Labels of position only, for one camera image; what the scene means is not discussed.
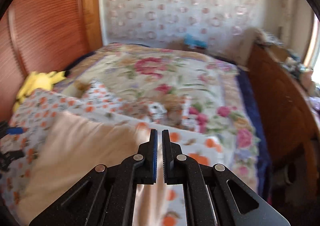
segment dark blue bed sheet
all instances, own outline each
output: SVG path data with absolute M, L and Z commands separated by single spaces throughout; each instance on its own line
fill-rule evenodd
M 259 179 L 258 194 L 265 200 L 268 200 L 271 190 L 271 171 L 272 163 L 267 148 L 267 141 L 264 136 L 261 117 L 259 114 L 257 102 L 254 98 L 251 83 L 245 71 L 239 69 L 237 76 L 239 87 L 242 92 L 245 109 L 247 114 L 256 129 L 256 135 L 260 138 L 259 143 L 259 156 L 257 163 L 257 176 Z

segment peach blanket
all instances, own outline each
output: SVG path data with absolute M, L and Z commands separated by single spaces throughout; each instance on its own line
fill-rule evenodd
M 94 166 L 120 164 L 148 140 L 143 129 L 91 122 L 67 111 L 59 113 L 21 196 L 18 215 L 22 223 L 29 224 Z M 159 143 L 156 184 L 137 188 L 133 225 L 159 225 L 166 211 L 168 189 L 162 176 L 161 152 Z

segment metal rivet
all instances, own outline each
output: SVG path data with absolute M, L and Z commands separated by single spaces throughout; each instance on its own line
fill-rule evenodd
M 177 159 L 179 161 L 185 161 L 185 160 L 187 160 L 187 157 L 184 154 L 179 154 L 179 155 L 177 155 Z
M 143 155 L 141 154 L 135 154 L 133 157 L 134 160 L 136 161 L 141 161 L 143 159 Z
M 100 173 L 103 172 L 105 170 L 105 166 L 103 164 L 99 164 L 95 167 L 96 172 Z
M 222 164 L 216 164 L 214 168 L 219 172 L 223 172 L 225 169 L 224 165 L 222 165 Z

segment stuffed animal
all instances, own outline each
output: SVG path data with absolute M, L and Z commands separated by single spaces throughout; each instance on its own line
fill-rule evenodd
M 37 73 L 36 71 L 31 72 L 17 94 L 17 101 L 13 106 L 13 112 L 18 109 L 20 104 L 24 102 L 25 98 L 30 96 L 35 89 L 42 88 L 50 91 L 53 89 L 54 84 L 64 80 L 65 78 L 65 71 L 52 71 L 50 73 Z

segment wallpaper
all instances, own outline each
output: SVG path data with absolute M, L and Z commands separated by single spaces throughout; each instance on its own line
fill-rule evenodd
M 104 41 L 181 49 L 184 36 L 237 60 L 245 31 L 261 27 L 259 0 L 100 0 Z

